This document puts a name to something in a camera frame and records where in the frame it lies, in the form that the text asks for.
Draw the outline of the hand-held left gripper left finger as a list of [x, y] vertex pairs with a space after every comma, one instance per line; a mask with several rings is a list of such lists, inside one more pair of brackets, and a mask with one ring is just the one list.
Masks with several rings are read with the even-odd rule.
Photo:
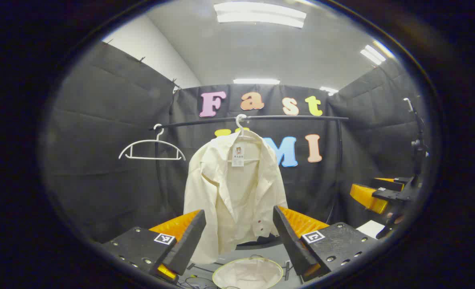
[[190, 264], [205, 226], [204, 210], [198, 209], [153, 228], [133, 227], [101, 247], [146, 274], [176, 283]]

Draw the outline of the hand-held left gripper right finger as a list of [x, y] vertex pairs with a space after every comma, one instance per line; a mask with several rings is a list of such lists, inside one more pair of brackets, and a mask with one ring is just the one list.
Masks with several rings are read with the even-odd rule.
[[273, 222], [296, 274], [303, 281], [360, 261], [379, 243], [346, 223], [327, 225], [282, 206], [274, 206]]

